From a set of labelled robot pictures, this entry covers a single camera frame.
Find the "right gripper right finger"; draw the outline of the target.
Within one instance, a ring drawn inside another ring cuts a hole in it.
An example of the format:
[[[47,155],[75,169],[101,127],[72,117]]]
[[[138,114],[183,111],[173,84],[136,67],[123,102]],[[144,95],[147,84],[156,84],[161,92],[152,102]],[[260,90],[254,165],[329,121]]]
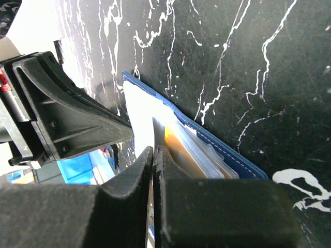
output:
[[[160,146],[154,156],[156,247],[297,247],[301,230],[269,180],[194,179]]]

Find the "blue leather card holder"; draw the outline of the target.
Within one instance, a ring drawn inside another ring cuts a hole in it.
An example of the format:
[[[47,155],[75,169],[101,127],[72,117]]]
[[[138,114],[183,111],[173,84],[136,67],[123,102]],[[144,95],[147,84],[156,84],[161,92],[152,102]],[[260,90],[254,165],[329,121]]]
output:
[[[122,73],[136,155],[165,146],[189,176],[267,179],[267,174],[128,72]]]

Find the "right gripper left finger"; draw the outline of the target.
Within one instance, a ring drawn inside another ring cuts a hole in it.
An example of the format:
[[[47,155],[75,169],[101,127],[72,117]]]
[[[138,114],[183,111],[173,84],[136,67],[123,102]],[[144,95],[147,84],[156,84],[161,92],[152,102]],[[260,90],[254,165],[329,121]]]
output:
[[[153,149],[101,185],[1,185],[1,247],[146,247]]]

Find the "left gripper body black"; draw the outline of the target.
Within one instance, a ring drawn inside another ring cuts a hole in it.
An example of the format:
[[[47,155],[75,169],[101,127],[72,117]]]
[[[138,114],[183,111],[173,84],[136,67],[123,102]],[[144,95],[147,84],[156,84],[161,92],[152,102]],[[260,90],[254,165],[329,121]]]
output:
[[[1,62],[1,143],[9,145],[9,166],[40,169],[55,158],[33,126],[37,117],[13,71],[13,63],[19,61]]]

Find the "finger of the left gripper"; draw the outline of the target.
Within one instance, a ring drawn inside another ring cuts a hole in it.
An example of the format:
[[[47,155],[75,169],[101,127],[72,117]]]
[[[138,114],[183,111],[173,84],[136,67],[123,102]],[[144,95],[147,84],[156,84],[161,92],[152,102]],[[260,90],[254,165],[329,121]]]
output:
[[[91,98],[51,52],[12,64],[34,113],[33,127],[52,161],[71,159],[133,138],[131,124]]]

